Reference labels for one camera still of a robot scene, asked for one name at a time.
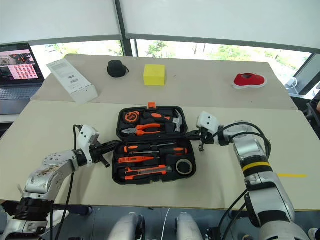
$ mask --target orange tab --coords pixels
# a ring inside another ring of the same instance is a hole
[[[156,102],[155,101],[148,102],[147,109],[156,109]]]

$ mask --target black tool case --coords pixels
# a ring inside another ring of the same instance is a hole
[[[161,130],[160,133],[144,135],[123,133],[123,130],[135,128],[137,125],[158,123],[159,119],[156,120],[153,117],[149,117],[150,114],[162,114],[164,116],[178,118],[177,111],[182,118],[179,132],[175,131],[175,123],[161,122],[163,125],[160,126],[160,128],[151,127],[144,130],[145,132],[157,132],[158,130]],[[185,137],[187,130],[188,126],[184,112],[178,106],[156,107],[154,105],[153,107],[149,106],[148,108],[132,107],[121,110],[118,117],[116,134],[122,142],[116,145],[113,152],[113,180],[120,185],[142,185],[157,182],[159,180],[162,180],[162,182],[169,182],[193,176],[197,167],[191,142]],[[126,149],[127,152],[125,152],[126,146],[135,146],[136,144],[144,146],[146,146],[145,144],[150,144],[152,147],[145,149],[142,152],[154,153],[133,154],[128,153],[128,148]],[[183,153],[169,154],[169,152],[166,154],[166,152],[172,151],[172,149],[178,149]],[[137,160],[137,157],[149,157],[150,159],[142,162],[127,162],[126,159],[128,157],[133,157],[130,161]]]

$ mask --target yellow stripe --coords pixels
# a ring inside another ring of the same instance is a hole
[[[257,166],[269,166],[270,167],[270,164],[268,162],[265,162],[265,161],[258,161],[258,162],[250,163],[250,164],[244,166],[242,168],[242,171],[245,171],[245,170],[248,170],[250,168],[257,167]]]
[[[308,175],[306,175],[306,174],[278,173],[278,176],[284,177],[284,178],[306,178]]]

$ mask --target window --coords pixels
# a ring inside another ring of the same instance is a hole
[[[44,78],[51,73],[47,64],[60,60],[67,54],[123,56],[119,40],[36,45],[31,46],[31,49]]]
[[[159,40],[137,40],[137,48],[139,57],[267,62],[287,89],[292,88],[286,85],[290,77],[311,55],[273,48]]]

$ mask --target robotic arm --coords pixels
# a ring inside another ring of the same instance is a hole
[[[98,142],[99,132],[88,125],[78,126],[79,149],[56,152],[44,158],[42,165],[28,178],[22,199],[1,237],[1,240],[38,240],[47,226],[47,216],[51,211],[63,181],[79,167],[88,167],[102,162],[110,164],[103,155],[113,151],[119,141],[104,144]]]
[[[202,112],[196,124],[199,128],[199,150],[204,151],[204,144],[234,144],[248,190],[244,196],[246,209],[251,223],[260,228],[260,240],[309,240],[306,233],[294,223],[294,207],[278,175],[270,166],[268,154],[251,134],[252,124],[244,121],[239,123],[243,124],[220,126],[214,116]]]

